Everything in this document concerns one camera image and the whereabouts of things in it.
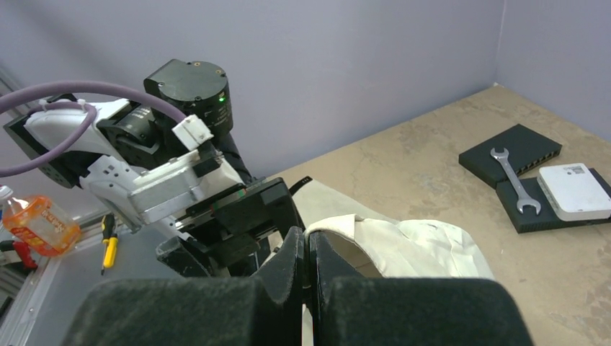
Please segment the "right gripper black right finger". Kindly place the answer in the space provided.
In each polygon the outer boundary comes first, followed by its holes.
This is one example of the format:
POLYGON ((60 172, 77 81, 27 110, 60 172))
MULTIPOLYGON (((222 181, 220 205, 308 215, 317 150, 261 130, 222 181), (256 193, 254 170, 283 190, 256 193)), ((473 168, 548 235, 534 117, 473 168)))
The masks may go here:
POLYGON ((308 237, 315 345, 533 345, 499 283, 366 278, 316 232, 308 237))

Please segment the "yellow handled screwdriver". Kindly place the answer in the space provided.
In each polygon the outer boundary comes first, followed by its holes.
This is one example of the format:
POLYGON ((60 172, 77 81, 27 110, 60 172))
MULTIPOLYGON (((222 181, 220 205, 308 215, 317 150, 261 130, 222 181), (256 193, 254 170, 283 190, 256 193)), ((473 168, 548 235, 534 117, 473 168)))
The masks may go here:
POLYGON ((101 275, 105 274, 106 269, 111 268, 115 263, 117 254, 117 221, 113 214, 107 214, 102 218, 102 243, 104 245, 104 256, 102 260, 101 275))

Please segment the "white tag black card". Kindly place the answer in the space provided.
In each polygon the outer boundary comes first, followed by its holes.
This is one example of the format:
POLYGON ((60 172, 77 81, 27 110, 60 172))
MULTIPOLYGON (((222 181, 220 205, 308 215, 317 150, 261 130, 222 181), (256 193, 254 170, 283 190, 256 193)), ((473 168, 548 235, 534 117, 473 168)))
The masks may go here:
POLYGON ((583 163, 538 170, 537 181, 562 221, 593 221, 610 217, 610 195, 583 163))

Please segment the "beige jacket with black lining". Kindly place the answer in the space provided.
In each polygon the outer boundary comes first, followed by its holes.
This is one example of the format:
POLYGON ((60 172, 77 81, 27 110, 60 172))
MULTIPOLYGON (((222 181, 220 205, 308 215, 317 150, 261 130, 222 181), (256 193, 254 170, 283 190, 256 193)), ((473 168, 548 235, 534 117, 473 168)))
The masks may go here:
POLYGON ((459 226, 396 220, 311 177, 291 186, 290 194, 305 236, 326 236, 333 250, 366 277, 494 279, 483 252, 459 226))

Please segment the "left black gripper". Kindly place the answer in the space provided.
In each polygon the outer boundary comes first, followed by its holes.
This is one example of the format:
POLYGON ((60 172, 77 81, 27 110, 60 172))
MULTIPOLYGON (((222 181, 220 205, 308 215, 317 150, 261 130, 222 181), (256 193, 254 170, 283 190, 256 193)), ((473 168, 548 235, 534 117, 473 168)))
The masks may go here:
POLYGON ((177 236, 159 244, 156 259, 185 278, 248 276, 257 271, 264 240, 286 237, 304 223, 281 178, 238 185, 186 209, 177 236))

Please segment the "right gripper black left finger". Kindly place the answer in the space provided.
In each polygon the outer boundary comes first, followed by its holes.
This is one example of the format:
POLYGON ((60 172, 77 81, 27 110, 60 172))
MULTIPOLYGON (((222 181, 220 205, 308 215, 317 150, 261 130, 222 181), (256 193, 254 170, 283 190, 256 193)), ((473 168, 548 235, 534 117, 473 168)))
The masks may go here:
POLYGON ((300 345, 303 231, 247 278, 116 280, 86 297, 64 345, 300 345))

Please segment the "orange plastic bottle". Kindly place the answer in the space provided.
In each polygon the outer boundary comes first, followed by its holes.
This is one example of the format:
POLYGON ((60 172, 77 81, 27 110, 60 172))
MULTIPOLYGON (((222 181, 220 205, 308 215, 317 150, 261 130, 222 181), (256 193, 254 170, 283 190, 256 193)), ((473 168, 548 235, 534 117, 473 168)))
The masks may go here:
POLYGON ((81 237, 79 225, 47 196, 18 197, 2 185, 1 210, 4 228, 42 256, 61 256, 81 237))

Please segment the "silver open-end wrench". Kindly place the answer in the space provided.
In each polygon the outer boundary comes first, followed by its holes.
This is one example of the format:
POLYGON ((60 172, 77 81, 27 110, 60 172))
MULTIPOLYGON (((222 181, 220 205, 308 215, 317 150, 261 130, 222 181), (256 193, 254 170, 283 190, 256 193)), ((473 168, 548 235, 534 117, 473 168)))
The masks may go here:
POLYGON ((506 148, 503 148, 502 151, 497 151, 495 148, 492 148, 490 150, 490 156, 499 163, 516 193, 517 211, 523 214, 525 208, 532 208, 535 212, 535 215, 539 216, 541 212, 541 204, 538 200, 532 198, 528 194, 526 189, 523 187, 519 177, 517 176, 517 173, 514 171, 512 165, 509 162, 509 151, 506 148))

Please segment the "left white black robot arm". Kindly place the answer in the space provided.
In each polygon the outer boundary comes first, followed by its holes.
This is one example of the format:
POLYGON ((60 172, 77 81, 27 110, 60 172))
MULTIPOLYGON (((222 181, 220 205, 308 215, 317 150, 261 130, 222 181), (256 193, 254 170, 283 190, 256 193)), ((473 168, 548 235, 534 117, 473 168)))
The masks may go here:
POLYGON ((243 163, 219 65, 172 59, 142 90, 57 81, 1 97, 2 111, 24 104, 4 129, 29 160, 2 177, 39 169, 92 194, 131 232, 166 233, 156 259, 181 276, 250 275, 269 235, 303 226, 285 182, 243 163))

